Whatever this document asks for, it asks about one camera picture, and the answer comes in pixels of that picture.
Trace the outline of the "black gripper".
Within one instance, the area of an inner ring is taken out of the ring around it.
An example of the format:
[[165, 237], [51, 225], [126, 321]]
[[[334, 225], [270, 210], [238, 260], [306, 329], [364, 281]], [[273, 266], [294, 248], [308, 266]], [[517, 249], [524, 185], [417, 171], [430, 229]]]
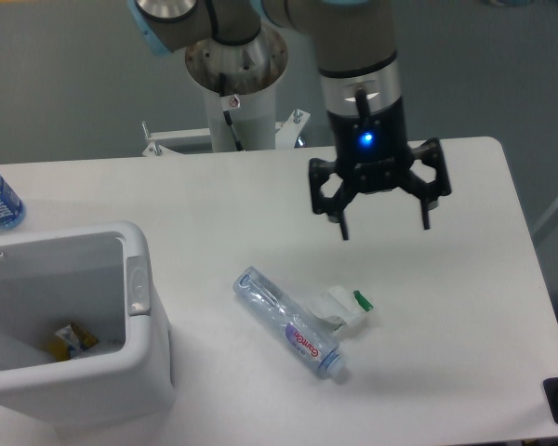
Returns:
[[[408, 146], [404, 103], [400, 98], [365, 119], [331, 111], [327, 115], [337, 160], [329, 162], [311, 158], [309, 161], [312, 212], [326, 215], [330, 222], [338, 224], [342, 240], [348, 241], [345, 209], [357, 195], [355, 187], [366, 194], [392, 190], [398, 187], [395, 175], [399, 173], [403, 175], [401, 188], [419, 200], [422, 225], [429, 230], [430, 211], [441, 197], [452, 192], [440, 139], [430, 138], [416, 148]], [[434, 178], [426, 181], [415, 174], [412, 171], [415, 161], [429, 167]], [[338, 177], [340, 183], [328, 196], [323, 187], [333, 176]]]

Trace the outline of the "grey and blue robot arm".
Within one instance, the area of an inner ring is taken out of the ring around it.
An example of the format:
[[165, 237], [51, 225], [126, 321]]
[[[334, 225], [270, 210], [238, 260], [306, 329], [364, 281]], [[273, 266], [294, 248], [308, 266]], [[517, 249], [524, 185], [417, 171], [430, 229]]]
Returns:
[[358, 194], [404, 190], [423, 214], [451, 191], [441, 143], [408, 144], [388, 1], [131, 1], [150, 50], [185, 54], [208, 98], [214, 151], [275, 147], [274, 105], [258, 105], [286, 70], [283, 29], [312, 42], [334, 138], [332, 161], [309, 163], [312, 210], [345, 224]]

